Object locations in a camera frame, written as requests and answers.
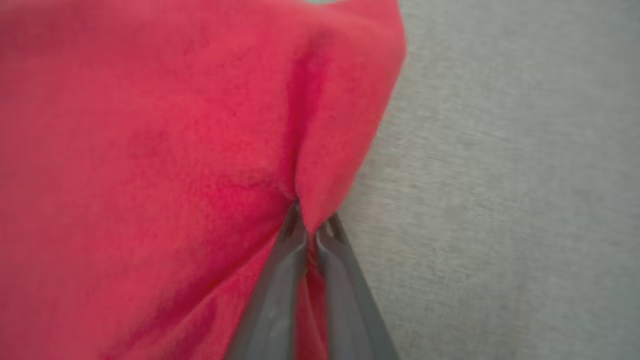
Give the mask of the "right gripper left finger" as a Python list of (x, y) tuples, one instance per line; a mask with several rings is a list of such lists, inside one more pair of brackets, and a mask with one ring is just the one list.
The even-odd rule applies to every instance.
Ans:
[(289, 208), (242, 314), (226, 360), (292, 360), (297, 293), (306, 273), (307, 231), (300, 205)]

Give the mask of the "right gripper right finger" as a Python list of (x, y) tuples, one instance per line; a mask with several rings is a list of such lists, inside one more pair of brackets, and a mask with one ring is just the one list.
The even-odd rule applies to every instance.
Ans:
[(332, 214), (315, 238), (318, 266), (326, 282), (329, 359), (398, 360), (339, 215)]

